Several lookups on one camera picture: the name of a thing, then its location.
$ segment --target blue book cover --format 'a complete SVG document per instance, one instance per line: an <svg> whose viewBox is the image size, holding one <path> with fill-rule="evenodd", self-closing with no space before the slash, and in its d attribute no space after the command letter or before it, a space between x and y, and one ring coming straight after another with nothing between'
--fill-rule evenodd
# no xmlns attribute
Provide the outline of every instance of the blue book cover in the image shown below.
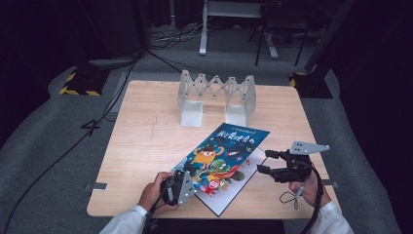
<svg viewBox="0 0 413 234"><path fill-rule="evenodd" d="M194 186L213 197L232 183L248 179L239 168L269 133L223 123L173 171L189 171Z"/></svg>

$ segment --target gray metal bracket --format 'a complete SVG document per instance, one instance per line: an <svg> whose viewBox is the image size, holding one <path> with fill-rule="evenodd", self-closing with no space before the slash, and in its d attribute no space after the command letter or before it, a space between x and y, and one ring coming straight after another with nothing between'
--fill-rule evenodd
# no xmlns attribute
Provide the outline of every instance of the gray metal bracket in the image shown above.
<svg viewBox="0 0 413 234"><path fill-rule="evenodd" d="M185 172L185 176L183 177L181 191L179 193L178 198L178 205L184 204L188 199L190 199L197 190L194 187L194 182L192 182L192 178L188 171Z"/></svg>
<svg viewBox="0 0 413 234"><path fill-rule="evenodd" d="M330 146L328 145L313 144L313 143L307 143L307 142L295 140L292 143L291 148L289 149L289 152L291 154L296 154L296 155L308 155L312 153L326 151L329 149L330 149Z"/></svg>

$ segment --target yellow and black striped base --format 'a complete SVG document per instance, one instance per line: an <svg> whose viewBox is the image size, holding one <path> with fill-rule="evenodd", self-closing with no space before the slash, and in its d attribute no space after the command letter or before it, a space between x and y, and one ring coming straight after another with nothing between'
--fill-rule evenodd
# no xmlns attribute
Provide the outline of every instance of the yellow and black striped base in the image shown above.
<svg viewBox="0 0 413 234"><path fill-rule="evenodd" d="M74 69L60 90L61 95L101 96L109 70L93 72Z"/></svg>

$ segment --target gray carpet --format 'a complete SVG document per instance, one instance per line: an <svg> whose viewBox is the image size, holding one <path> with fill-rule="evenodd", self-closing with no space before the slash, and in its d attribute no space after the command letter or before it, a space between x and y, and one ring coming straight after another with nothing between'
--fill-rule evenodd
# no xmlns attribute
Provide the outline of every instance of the gray carpet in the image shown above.
<svg viewBox="0 0 413 234"><path fill-rule="evenodd" d="M209 34L207 54L198 56L200 38L179 43L167 50L152 50L158 56L176 62L178 69L188 69L196 76L199 67L225 79L244 79L253 75L257 85L288 85L288 75L302 68L316 47L307 43L298 66L297 49L279 50L280 58L271 59L262 50L254 65L256 40L248 43L250 30L219 30ZM104 86L103 96L59 95L69 67L52 81L51 98L35 110L16 129L0 152L0 229L3 230L13 205L31 182L63 155L86 132L80 127L100 119L107 103L124 79L126 69L113 70ZM145 54L132 70L131 79L179 79L170 66ZM332 72L325 78L333 99L302 99L304 109L319 143L331 146L322 153L327 170L339 185L336 193L344 216L356 233L400 233L394 220L387 192L371 170L360 150L339 99L339 84ZM108 119L115 120L117 112ZM86 212L90 192L110 139L114 123L102 121L100 129L86 136L28 192L13 216L8 233L98 233L110 217L91 217ZM300 233L307 220L285 220L285 233Z"/></svg>

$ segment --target person's arm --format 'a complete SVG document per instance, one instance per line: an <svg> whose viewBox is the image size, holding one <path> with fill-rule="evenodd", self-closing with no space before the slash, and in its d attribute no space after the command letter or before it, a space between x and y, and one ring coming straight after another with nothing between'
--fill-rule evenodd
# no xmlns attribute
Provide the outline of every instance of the person's arm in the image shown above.
<svg viewBox="0 0 413 234"><path fill-rule="evenodd" d="M288 187L294 192L303 186L302 182L291 182ZM304 191L302 196L304 200L312 207L315 206L316 194L317 194L317 177L314 173L311 173L310 177L304 184ZM322 187L322 197L320 201L319 215L316 222L310 229L311 233L354 233L350 224L342 216L338 207L331 201L325 187Z"/></svg>
<svg viewBox="0 0 413 234"><path fill-rule="evenodd" d="M114 216L100 234L142 233L146 213L141 206L135 206L127 212Z"/></svg>
<svg viewBox="0 0 413 234"><path fill-rule="evenodd" d="M319 209L319 216L310 229L311 233L354 233L340 210L330 201Z"/></svg>
<svg viewBox="0 0 413 234"><path fill-rule="evenodd" d="M106 233L142 233L146 214L151 210L160 196L161 183L164 179L172 176L173 173L158 173L155 181L148 183L142 191L137 206L134 206L127 212L114 216L109 223L100 231L100 234ZM164 202L161 199L159 209L155 214L160 214L165 211L174 211L178 206L163 206Z"/></svg>

